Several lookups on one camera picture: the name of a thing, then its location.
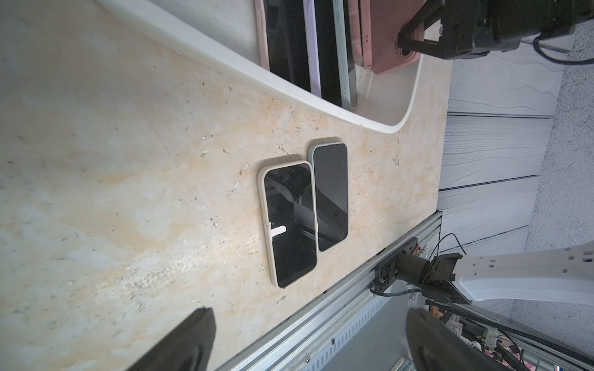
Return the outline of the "black phone in box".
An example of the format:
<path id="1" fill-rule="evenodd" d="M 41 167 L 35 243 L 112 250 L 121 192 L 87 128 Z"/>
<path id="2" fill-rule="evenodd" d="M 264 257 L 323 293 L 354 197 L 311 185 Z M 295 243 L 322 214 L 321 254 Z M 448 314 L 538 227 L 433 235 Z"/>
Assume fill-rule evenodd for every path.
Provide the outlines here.
<path id="1" fill-rule="evenodd" d="M 255 0 L 261 66 L 310 92 L 303 2 Z"/>

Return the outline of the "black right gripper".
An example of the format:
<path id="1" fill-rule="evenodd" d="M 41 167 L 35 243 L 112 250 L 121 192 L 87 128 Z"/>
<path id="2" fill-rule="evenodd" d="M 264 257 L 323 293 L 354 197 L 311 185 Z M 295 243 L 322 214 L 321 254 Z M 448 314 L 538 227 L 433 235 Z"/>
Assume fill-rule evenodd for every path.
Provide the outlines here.
<path id="1" fill-rule="evenodd" d="M 444 52 L 439 41 L 421 36 L 441 18 Z M 592 19 L 592 1 L 431 0 L 402 26 L 396 46 L 446 60 L 473 59 L 517 49 L 522 39 L 531 36 L 549 40 L 569 35 Z"/>

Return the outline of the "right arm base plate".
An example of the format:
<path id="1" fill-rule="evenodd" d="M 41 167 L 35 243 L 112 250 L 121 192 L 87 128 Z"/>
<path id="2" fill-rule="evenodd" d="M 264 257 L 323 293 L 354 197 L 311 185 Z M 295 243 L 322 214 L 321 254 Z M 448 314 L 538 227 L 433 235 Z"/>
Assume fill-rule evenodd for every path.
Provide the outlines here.
<path id="1" fill-rule="evenodd" d="M 371 289 L 375 292 L 385 293 L 398 279 L 398 264 L 405 254 L 413 253 L 419 246 L 419 239 L 408 239 L 399 249 L 393 251 L 374 268 L 374 281 Z"/>

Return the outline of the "black phone cream case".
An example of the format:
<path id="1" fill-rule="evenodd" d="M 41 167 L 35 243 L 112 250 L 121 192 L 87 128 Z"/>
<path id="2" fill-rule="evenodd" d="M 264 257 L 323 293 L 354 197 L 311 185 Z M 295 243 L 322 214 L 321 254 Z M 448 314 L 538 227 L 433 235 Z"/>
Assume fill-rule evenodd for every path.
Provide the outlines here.
<path id="1" fill-rule="evenodd" d="M 258 192 L 272 283 L 285 289 L 318 265 L 312 165 L 300 160 L 266 166 L 258 173 Z"/>

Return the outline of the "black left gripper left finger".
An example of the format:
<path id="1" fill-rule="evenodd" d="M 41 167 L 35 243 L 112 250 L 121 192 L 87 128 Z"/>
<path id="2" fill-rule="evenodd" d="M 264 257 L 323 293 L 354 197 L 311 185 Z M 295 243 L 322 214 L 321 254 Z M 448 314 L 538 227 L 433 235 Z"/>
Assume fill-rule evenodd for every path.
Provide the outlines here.
<path id="1" fill-rule="evenodd" d="M 128 370 L 206 370 L 216 330 L 213 309 L 196 309 Z"/>

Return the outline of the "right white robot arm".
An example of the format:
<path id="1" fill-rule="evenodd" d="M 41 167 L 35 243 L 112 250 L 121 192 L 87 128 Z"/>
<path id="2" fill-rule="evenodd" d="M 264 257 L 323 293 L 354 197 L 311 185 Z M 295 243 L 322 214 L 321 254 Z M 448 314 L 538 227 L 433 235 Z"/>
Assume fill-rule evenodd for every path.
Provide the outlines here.
<path id="1" fill-rule="evenodd" d="M 516 49 L 531 37 L 566 36 L 593 17 L 591 1 L 427 1 L 399 31 L 401 49 L 444 60 L 476 59 Z M 464 252 L 433 259 L 410 247 L 375 269 L 372 292 L 388 296 L 394 281 L 440 303 L 468 305 L 490 299 L 523 299 L 591 305 L 593 245 L 499 256 Z"/>

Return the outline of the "black phone lilac case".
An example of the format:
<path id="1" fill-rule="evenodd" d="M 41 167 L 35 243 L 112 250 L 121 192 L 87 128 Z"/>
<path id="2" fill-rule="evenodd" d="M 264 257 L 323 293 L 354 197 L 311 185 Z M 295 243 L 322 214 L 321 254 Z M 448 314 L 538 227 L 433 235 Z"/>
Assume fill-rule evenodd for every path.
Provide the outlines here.
<path id="1" fill-rule="evenodd" d="M 303 1 L 310 91 L 342 105 L 334 5 L 328 0 Z"/>

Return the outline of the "black phone green case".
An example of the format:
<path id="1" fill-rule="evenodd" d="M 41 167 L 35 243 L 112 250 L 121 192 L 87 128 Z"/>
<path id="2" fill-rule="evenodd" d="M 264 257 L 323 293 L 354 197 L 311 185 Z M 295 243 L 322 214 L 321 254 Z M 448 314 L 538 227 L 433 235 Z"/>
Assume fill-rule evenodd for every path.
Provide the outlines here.
<path id="1" fill-rule="evenodd" d="M 310 147 L 307 159 L 312 165 L 316 186 L 316 214 L 319 251 L 344 241 L 349 233 L 348 150 L 343 142 Z"/>

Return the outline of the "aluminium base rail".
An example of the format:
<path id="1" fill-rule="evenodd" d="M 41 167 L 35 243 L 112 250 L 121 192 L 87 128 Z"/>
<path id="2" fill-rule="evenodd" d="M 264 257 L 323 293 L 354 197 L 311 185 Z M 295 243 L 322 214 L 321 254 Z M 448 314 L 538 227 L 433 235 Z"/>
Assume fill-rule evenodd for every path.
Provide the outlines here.
<path id="1" fill-rule="evenodd" d="M 437 211 L 219 369 L 321 370 L 388 302 L 370 291 L 376 266 L 412 238 L 423 246 L 431 244 L 439 236 L 441 226 L 442 212 Z"/>

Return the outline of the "black phone pink case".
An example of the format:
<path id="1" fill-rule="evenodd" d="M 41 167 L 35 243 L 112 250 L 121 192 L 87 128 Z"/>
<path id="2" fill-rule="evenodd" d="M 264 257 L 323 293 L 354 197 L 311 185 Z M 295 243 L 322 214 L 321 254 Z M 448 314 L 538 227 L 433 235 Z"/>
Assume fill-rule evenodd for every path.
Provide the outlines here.
<path id="1" fill-rule="evenodd" d="M 364 67 L 374 74 L 407 66 L 420 54 L 397 45 L 402 27 L 424 5 L 418 0 L 361 0 L 360 25 Z"/>

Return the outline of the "white plastic storage box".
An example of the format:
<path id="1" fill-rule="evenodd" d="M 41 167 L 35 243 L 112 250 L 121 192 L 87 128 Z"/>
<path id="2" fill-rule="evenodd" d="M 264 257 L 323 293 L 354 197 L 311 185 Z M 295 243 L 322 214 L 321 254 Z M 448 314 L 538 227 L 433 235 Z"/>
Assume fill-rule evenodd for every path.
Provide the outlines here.
<path id="1" fill-rule="evenodd" d="M 349 111 L 261 66 L 253 1 L 103 1 L 101 5 L 125 24 L 192 60 L 351 125 L 394 134 L 411 116 L 422 60 L 380 75 L 359 70 L 360 104 Z"/>

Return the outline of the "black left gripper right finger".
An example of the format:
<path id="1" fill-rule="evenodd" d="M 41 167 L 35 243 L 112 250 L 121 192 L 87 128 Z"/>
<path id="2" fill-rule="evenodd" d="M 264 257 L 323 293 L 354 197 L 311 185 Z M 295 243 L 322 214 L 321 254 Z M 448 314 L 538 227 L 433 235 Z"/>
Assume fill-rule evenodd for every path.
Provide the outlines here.
<path id="1" fill-rule="evenodd" d="M 501 365 L 458 336 L 425 309 L 410 309 L 406 338 L 417 370 L 500 370 Z"/>

